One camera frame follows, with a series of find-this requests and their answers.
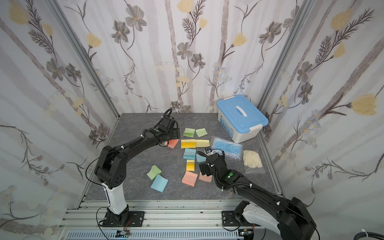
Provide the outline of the torn pink memo page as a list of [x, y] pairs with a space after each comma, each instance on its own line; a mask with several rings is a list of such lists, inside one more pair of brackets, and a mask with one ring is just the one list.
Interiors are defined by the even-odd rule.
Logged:
[[206, 182], [206, 183], [211, 183], [212, 182], [212, 176], [207, 176], [207, 175], [203, 175], [202, 173], [200, 173], [199, 180]]

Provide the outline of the small yellow memo pad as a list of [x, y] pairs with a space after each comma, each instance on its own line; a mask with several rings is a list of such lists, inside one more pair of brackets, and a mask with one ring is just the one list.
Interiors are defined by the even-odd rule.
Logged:
[[187, 160], [186, 171], [188, 171], [188, 172], [194, 172], [195, 171], [195, 160]]

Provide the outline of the torn green memo page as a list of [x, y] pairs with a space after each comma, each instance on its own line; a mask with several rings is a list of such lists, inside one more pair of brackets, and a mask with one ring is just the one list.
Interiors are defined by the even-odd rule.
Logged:
[[202, 129], [196, 129], [196, 134], [199, 138], [206, 136], [208, 133], [205, 128]]

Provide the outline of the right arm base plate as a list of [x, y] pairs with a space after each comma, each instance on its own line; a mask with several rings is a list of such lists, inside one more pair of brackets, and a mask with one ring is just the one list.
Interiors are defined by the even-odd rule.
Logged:
[[222, 223], [224, 227], [253, 227], [241, 214], [234, 211], [222, 211]]

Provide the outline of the red memo pad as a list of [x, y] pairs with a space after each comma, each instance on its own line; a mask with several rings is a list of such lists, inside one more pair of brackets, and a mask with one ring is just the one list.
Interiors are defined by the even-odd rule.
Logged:
[[170, 140], [170, 141], [168, 142], [168, 145], [167, 145], [167, 146], [168, 146], [169, 148], [171, 148], [171, 149], [174, 149], [178, 142], [179, 142], [178, 139], [176, 139], [176, 140]]

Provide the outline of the torn blue memo page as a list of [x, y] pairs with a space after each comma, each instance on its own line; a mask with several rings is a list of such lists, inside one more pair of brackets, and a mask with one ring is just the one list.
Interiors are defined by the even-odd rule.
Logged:
[[203, 163], [206, 161], [206, 157], [205, 156], [201, 156], [199, 154], [196, 154], [196, 160], [198, 163]]

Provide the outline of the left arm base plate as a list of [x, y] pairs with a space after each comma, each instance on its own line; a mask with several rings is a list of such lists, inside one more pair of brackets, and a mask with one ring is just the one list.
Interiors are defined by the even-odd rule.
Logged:
[[101, 221], [102, 227], [142, 227], [145, 218], [143, 211], [123, 211], [116, 215], [109, 210]]

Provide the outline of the pink memo pad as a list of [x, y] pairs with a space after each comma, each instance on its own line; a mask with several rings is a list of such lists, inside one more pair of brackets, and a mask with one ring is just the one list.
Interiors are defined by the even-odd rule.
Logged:
[[197, 181], [198, 175], [189, 171], [185, 172], [182, 178], [182, 183], [194, 187]]

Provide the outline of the torn yellow memo page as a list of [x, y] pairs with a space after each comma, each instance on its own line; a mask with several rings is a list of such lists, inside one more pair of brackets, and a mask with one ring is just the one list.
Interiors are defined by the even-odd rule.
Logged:
[[205, 148], [210, 146], [209, 140], [195, 140], [196, 148]]

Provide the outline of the large yellow memo pad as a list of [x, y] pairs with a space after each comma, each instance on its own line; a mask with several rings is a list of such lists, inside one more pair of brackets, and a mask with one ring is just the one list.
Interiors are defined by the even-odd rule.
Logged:
[[181, 148], [182, 149], [195, 149], [196, 148], [196, 140], [181, 140]]

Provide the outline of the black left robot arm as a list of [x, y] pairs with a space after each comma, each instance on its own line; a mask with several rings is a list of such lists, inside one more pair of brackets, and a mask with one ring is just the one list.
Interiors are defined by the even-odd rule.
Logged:
[[141, 227], [145, 212], [130, 212], [124, 196], [123, 182], [127, 177], [127, 163], [145, 150], [162, 146], [170, 140], [181, 137], [177, 121], [170, 116], [162, 117], [152, 128], [117, 147], [106, 146], [96, 164], [94, 174], [104, 187], [108, 204], [107, 212], [101, 221], [104, 228]]

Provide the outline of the green memo pad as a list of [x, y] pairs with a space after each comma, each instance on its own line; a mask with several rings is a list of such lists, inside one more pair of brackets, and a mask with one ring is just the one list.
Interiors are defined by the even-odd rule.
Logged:
[[152, 165], [151, 170], [147, 173], [147, 176], [153, 181], [158, 175], [160, 175], [162, 171], [156, 165]]
[[185, 128], [183, 132], [184, 137], [193, 138], [195, 135], [195, 129]]

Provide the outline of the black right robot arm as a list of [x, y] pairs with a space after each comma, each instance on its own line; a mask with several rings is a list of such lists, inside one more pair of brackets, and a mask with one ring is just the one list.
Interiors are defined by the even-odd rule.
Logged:
[[283, 240], [310, 240], [317, 233], [317, 225], [305, 204], [297, 199], [286, 199], [251, 182], [236, 170], [230, 170], [225, 155], [198, 152], [206, 161], [199, 165], [201, 173], [212, 176], [221, 191], [234, 190], [245, 198], [237, 206], [241, 225], [255, 224], [271, 230]]

